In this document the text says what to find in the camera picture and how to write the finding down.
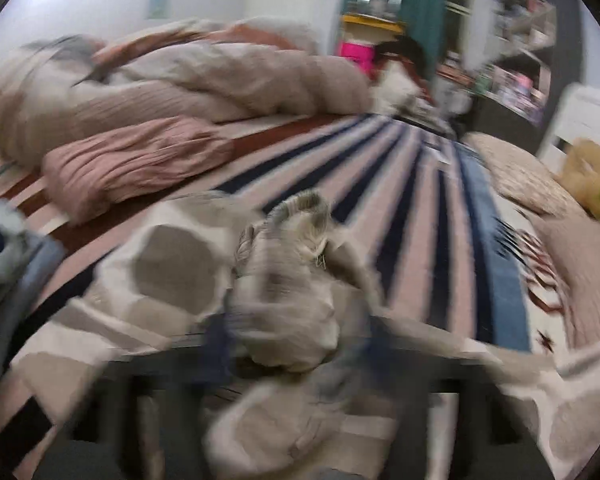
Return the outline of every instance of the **bedsheet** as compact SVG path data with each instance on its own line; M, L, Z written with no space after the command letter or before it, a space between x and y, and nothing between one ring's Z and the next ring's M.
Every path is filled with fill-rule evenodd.
M509 214L518 218L503 217L504 206L494 200L487 173L471 150L372 115L335 122L312 118L259 136L279 142L249 154L237 144L236 155L244 156L226 166L177 190L123 203L81 228L68 226L46 202L42 182L24 176L7 198L30 227L57 237L70 256L16 330L7 361L86 290L99 259L141 225L147 205L209 189L264 212L295 192L318 189L333 204L333 217L348 230L360 257L378 271L397 319L422 320L517 350L550 353L559 347L560 322L551 328L556 335L548 334L558 342L550 349L536 341L537 316L529 314L538 307L526 287L526 249L517 237L530 228L525 213L512 209ZM559 308L545 314L560 317ZM548 328L540 328L547 335ZM18 478L30 478L56 423L30 384L8 370L0 387L0 455Z

